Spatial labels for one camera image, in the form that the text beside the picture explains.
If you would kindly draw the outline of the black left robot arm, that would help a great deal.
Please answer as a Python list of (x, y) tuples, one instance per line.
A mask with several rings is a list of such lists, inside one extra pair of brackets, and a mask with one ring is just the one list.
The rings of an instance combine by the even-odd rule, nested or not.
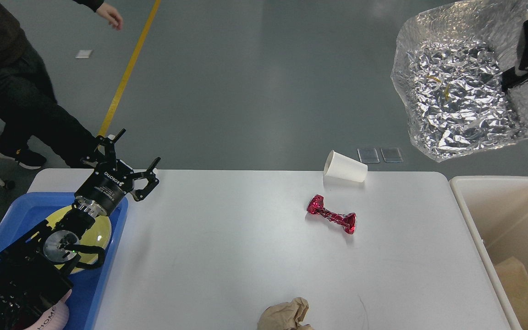
[(103, 267), (105, 248), (84, 244), (84, 234), (98, 217), (111, 215), (127, 194), (141, 201), (159, 184), (154, 172), (159, 157), (139, 172), (116, 157), (115, 143), (124, 133), (97, 138), (103, 151), (92, 157), (95, 168), (56, 224), (42, 220), (0, 251), (0, 330), (36, 324), (69, 296), (74, 269)]

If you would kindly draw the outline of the person's bare hand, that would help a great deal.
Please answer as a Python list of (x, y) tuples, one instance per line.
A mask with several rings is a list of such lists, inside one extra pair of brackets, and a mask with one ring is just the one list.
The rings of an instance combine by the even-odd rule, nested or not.
[(102, 17), (108, 22), (113, 29), (121, 31), (123, 28), (123, 18), (119, 11), (108, 3), (103, 3), (99, 6), (95, 12), (99, 17)]

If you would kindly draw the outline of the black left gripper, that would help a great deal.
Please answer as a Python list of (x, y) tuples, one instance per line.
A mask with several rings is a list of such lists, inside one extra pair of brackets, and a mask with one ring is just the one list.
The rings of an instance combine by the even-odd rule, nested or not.
[[(90, 154), (80, 159), (82, 165), (95, 168), (88, 179), (76, 190), (75, 201), (94, 205), (99, 215), (109, 216), (121, 203), (127, 193), (135, 201), (144, 200), (159, 184), (154, 170), (161, 161), (155, 158), (145, 171), (133, 169), (116, 156), (115, 144), (126, 133), (121, 129), (116, 135), (97, 136), (97, 146)], [(133, 189), (136, 180), (147, 180), (146, 186)]]

